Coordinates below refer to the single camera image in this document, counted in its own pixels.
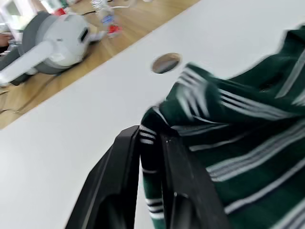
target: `white table surface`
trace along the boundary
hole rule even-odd
[[[0,228],[64,228],[88,172],[167,95],[183,65],[231,77],[276,52],[283,31],[304,21],[304,0],[202,0],[19,118],[0,132]],[[152,73],[168,52],[183,63]],[[139,186],[135,228],[151,229]]]

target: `wooden surface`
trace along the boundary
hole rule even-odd
[[[91,47],[91,55],[84,62],[54,79],[21,112],[13,113],[12,111],[6,111],[0,114],[0,129],[6,127],[24,113],[33,109],[74,81],[80,79],[97,66],[108,61],[113,56],[198,1],[199,0],[153,0],[152,2],[144,2],[138,0],[137,4],[132,8],[115,9],[115,14],[118,16],[119,23],[123,27],[122,33],[115,38],[103,38],[100,43]],[[115,0],[115,5],[127,4],[128,2]],[[77,3],[72,6],[72,9],[79,14],[93,10],[90,0],[83,0]],[[86,19],[91,24],[97,26],[93,28],[94,30],[102,30],[95,14],[87,15]],[[9,90],[9,93],[7,96],[0,96],[0,109],[2,108],[3,101],[6,99],[3,106],[4,109],[11,108],[13,110],[19,110],[19,108],[27,103],[37,93],[39,88],[52,77],[53,76],[40,73],[19,86],[5,88],[5,90]]]

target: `white stripe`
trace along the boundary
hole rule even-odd
[[[191,75],[192,77],[194,77],[195,79],[201,81],[202,83],[207,83],[207,80],[204,79],[201,75],[199,75],[197,72],[195,72],[193,69],[190,69],[188,67],[186,67],[183,72],[185,72],[186,74]]]
[[[278,221],[271,229],[284,229],[289,224],[291,224],[292,220],[295,220],[295,217],[302,211],[304,211],[305,208],[305,198],[298,203],[297,206],[295,206],[291,211],[289,211],[280,221]]]
[[[237,106],[241,106],[242,108],[248,110],[248,111],[252,111],[252,112],[256,112],[256,113],[260,113],[262,115],[266,115],[266,116],[269,116],[271,118],[285,118],[284,115],[282,114],[276,114],[276,113],[272,113],[270,112],[269,109],[263,109],[263,108],[260,108],[260,107],[257,107],[257,106],[252,106],[252,105],[247,105],[247,104],[244,104],[242,102],[239,102],[239,101],[236,101],[234,99],[230,99],[230,98],[227,98],[225,96],[221,96],[221,98],[223,100],[226,100],[234,105],[237,105]]]
[[[298,129],[300,126],[294,126],[294,128],[267,140],[250,153],[217,163],[216,165],[208,167],[206,170],[215,182],[225,181],[249,171],[261,165],[288,145],[304,138],[305,130],[303,126],[301,127],[301,129]]]
[[[270,106],[270,105],[263,104],[263,103],[260,103],[260,102],[257,102],[257,101],[254,101],[254,100],[251,100],[251,99],[248,99],[248,98],[244,98],[242,96],[233,94],[231,92],[227,92],[227,91],[222,90],[222,89],[220,89],[219,92],[222,93],[222,94],[225,94],[229,97],[232,97],[236,100],[239,100],[240,102],[244,102],[245,104],[249,104],[249,105],[252,105],[252,106],[255,106],[255,107],[259,107],[260,109],[268,110],[268,112],[270,112],[272,114],[278,114],[278,115],[283,115],[283,116],[288,116],[288,117],[291,116],[291,113],[283,111],[281,109],[278,109],[274,106]]]
[[[144,139],[144,138],[140,138],[140,142],[144,143],[144,144],[150,144],[153,145],[154,142],[148,139]]]
[[[159,211],[159,210],[163,210],[163,209],[164,209],[163,205],[162,206],[153,206],[153,207],[148,206],[149,211]]]
[[[153,135],[157,135],[156,132],[152,131],[151,129],[148,129],[147,127],[143,126],[143,125],[140,125],[140,130],[144,130],[144,131],[147,131]]]
[[[280,98],[285,96],[289,90],[291,89],[292,85],[297,80],[298,76],[300,75],[303,67],[305,64],[305,49],[303,50],[302,54],[300,55],[299,59],[295,63],[293,70],[291,71],[290,75],[288,76],[286,82],[284,83],[281,90],[278,92],[275,98]]]
[[[186,86],[188,88],[193,88],[193,85],[191,85],[189,82],[185,81],[182,78],[178,78],[178,80],[176,81],[176,83],[182,84],[183,86]]]
[[[195,82],[194,79],[192,79],[190,76],[188,76],[186,74],[184,74],[182,77],[180,77],[178,79],[177,82],[179,82],[187,87],[187,88],[182,88],[183,93],[180,91],[177,91],[177,94],[180,94],[179,96],[177,96],[177,99],[178,99],[179,103],[181,104],[181,107],[183,108],[185,114],[189,117],[190,120],[192,119],[190,116],[190,114],[191,114],[190,108],[188,107],[188,104],[186,102],[186,101],[188,101],[190,103],[191,108],[196,113],[196,115],[199,115],[198,107],[196,106],[196,101],[197,101],[198,106],[201,108],[204,115],[209,116],[209,111],[208,111],[207,105],[206,105],[206,98],[204,96],[208,82],[191,69],[185,69],[184,73],[191,75],[192,77],[196,78],[197,80],[199,80],[201,82],[201,83]],[[192,83],[187,82],[185,80],[186,77],[187,77],[187,80],[189,80],[191,82],[195,82],[195,83],[192,84]]]
[[[150,137],[150,138],[152,138],[152,139],[156,139],[155,136],[150,135],[150,134],[147,134],[147,133],[140,132],[140,135],[143,136],[143,137]]]
[[[198,150],[204,150],[204,149],[211,149],[211,148],[220,147],[220,146],[223,146],[223,145],[226,145],[226,144],[237,142],[238,140],[240,140],[243,137],[245,137],[247,134],[249,134],[249,132],[244,133],[243,135],[239,135],[237,137],[234,137],[232,139],[225,140],[225,141],[222,141],[222,142],[217,142],[217,143],[210,144],[210,145],[190,146],[190,150],[194,152],[194,151],[198,151]]]
[[[191,109],[187,103],[187,100],[184,96],[184,89],[183,88],[178,88],[176,98],[183,109],[185,115],[188,117],[189,120],[193,119],[193,115],[191,113]]]
[[[187,98],[187,101],[190,104],[190,107],[194,110],[195,115],[200,115],[199,110],[196,104],[196,97],[192,94],[196,89],[184,91],[184,96]]]
[[[211,126],[210,128],[206,128],[206,129],[203,129],[203,130],[188,131],[188,132],[182,132],[182,131],[180,132],[180,131],[178,131],[178,134],[180,136],[200,135],[200,134],[212,131],[212,130],[217,130],[217,129],[224,128],[226,126],[228,126],[228,125],[226,125],[226,124],[224,124],[224,125],[214,125],[214,126]]]
[[[160,118],[165,122],[165,124],[167,124],[168,125],[168,123],[167,123],[167,121],[166,121],[166,119],[164,118],[164,116],[161,114],[161,112],[160,112],[160,110],[159,110],[159,108],[158,107],[156,107],[156,106],[154,106],[153,108],[152,108],[159,116],[160,116]]]
[[[149,213],[153,219],[164,219],[164,212],[160,213]]]
[[[292,102],[292,104],[299,104],[305,100],[305,90],[303,90],[299,96]]]
[[[207,120],[207,119],[204,119],[204,118],[201,118],[201,117],[197,117],[197,116],[195,116],[195,115],[193,115],[193,117],[194,117],[195,119],[198,119],[198,120],[203,121],[203,122],[206,122],[206,123],[224,124],[224,123],[212,122],[212,121],[210,121],[210,120]]]
[[[253,195],[250,195],[246,198],[240,199],[238,201],[233,202],[229,206],[224,208],[224,211],[226,214],[230,214],[237,209],[241,208],[244,205],[253,203],[257,201],[258,199],[262,198],[269,192],[273,191],[275,188],[279,187],[281,184],[283,184],[286,180],[291,178],[295,173],[300,171],[305,166],[305,158],[302,159],[300,162],[298,162],[293,168],[291,168],[288,172],[286,172],[283,176],[272,182],[271,184],[267,185],[263,189],[259,190],[258,192],[254,193]]]
[[[147,169],[142,168],[142,172],[149,173],[149,174],[155,174],[155,173],[158,173],[158,170],[147,170]]]
[[[197,103],[199,105],[199,107],[201,108],[204,116],[209,117],[210,113],[207,107],[207,100],[205,97],[205,91],[206,91],[206,85],[203,85],[202,88],[200,88],[200,90],[196,90],[193,92],[194,96],[196,96],[196,100]]]
[[[305,212],[303,212],[293,224],[290,226],[289,229],[304,229],[305,228]]]
[[[197,85],[197,86],[200,85],[199,81],[196,81],[194,78],[190,77],[185,72],[182,72],[181,78],[187,80],[188,82],[190,82],[193,85]]]
[[[253,157],[255,154],[260,153],[262,150],[269,149],[269,147],[274,146],[274,144],[278,140],[285,138],[285,137],[294,136],[295,132],[296,131],[299,132],[300,131],[299,129],[302,128],[303,125],[305,125],[305,120],[302,120],[301,122],[298,122],[295,125],[293,125],[292,127],[290,127],[289,129],[285,130],[284,132],[269,138],[268,140],[263,142],[260,146],[256,147],[252,151],[250,151],[248,154],[230,158],[225,161],[219,162],[213,166],[208,167],[207,170],[209,172],[215,172],[216,170],[222,169],[223,167],[227,167],[230,164],[234,165],[234,164],[240,163],[241,161],[246,161],[249,158]]]
[[[244,115],[247,115],[247,116],[250,116],[250,117],[263,118],[263,119],[272,120],[272,121],[278,120],[278,118],[276,118],[276,117],[271,117],[269,115],[261,114],[261,113],[258,113],[258,112],[247,111],[244,108],[234,106],[232,104],[229,104],[229,103],[226,103],[226,102],[223,102],[223,101],[222,101],[222,104],[224,106],[226,106],[227,108],[230,108],[230,109],[232,109],[236,112],[239,112],[241,114],[244,114]]]
[[[162,198],[156,198],[156,199],[145,199],[146,203],[149,204],[156,204],[160,203],[163,204],[163,199]]]

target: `black cable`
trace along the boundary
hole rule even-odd
[[[96,11],[90,11],[90,12],[86,12],[83,14],[83,16],[87,15],[87,14],[91,14],[91,13],[96,13]]]
[[[90,12],[84,13],[83,16],[90,14],[90,13],[95,13],[95,11],[90,11]]]

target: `green sweater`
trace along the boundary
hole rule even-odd
[[[156,137],[175,130],[210,174],[234,229],[305,227],[305,26],[278,54],[221,80],[193,64],[140,127],[147,204],[164,229]]]

